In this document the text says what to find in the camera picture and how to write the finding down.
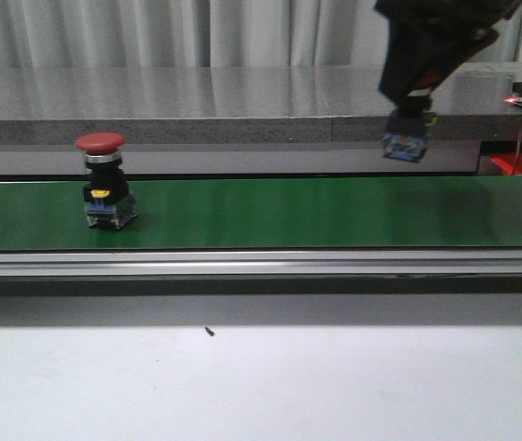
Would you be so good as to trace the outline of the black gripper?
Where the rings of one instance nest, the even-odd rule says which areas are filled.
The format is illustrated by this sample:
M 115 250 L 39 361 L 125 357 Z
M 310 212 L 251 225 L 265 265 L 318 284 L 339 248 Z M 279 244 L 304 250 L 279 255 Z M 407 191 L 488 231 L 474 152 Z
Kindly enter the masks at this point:
M 458 67 L 499 37 L 493 26 L 510 19 L 522 1 L 377 1 L 388 18 L 389 40 L 379 90 L 395 106 L 413 92 L 430 94 Z M 429 32 L 458 34 L 441 41 L 429 60 Z

